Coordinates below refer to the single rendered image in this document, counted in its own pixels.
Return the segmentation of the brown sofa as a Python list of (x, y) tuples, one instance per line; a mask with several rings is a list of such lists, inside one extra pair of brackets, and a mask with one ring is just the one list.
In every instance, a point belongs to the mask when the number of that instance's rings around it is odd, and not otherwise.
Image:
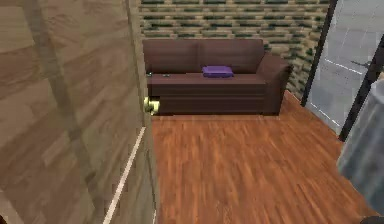
[[(260, 39), (148, 39), (143, 54), (148, 97), (160, 102), (160, 115), (276, 116), (292, 72)], [(234, 75), (204, 77), (204, 66), (228, 66)]]

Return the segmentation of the brass door knob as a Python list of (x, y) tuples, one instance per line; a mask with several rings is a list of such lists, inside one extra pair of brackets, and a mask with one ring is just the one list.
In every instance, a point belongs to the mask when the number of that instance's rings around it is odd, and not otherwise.
[(148, 97), (144, 98), (144, 111), (149, 113), (150, 115), (155, 115), (158, 113), (160, 108), (159, 101), (151, 101)]

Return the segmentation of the purple cushion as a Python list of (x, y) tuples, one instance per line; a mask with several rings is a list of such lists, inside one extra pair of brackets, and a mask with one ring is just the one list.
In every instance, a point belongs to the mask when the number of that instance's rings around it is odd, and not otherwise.
[(232, 69), (228, 66), (204, 66), (202, 73), (204, 77), (209, 78), (228, 78), (234, 75)]

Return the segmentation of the wooden room door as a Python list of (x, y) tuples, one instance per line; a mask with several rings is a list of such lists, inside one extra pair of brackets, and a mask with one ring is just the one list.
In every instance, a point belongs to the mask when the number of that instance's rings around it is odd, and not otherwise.
[(0, 224), (158, 224), (138, 0), (0, 0)]

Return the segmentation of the black framed window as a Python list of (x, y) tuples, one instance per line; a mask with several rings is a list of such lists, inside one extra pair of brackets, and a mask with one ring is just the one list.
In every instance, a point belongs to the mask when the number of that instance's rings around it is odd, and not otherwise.
[(384, 0), (329, 0), (301, 105), (345, 140), (376, 52), (384, 47)]

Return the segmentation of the grey curtain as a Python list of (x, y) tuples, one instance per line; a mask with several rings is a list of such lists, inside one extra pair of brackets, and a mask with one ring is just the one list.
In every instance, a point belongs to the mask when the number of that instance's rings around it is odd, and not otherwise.
[(337, 169), (370, 208), (384, 215), (384, 79), (371, 85)]

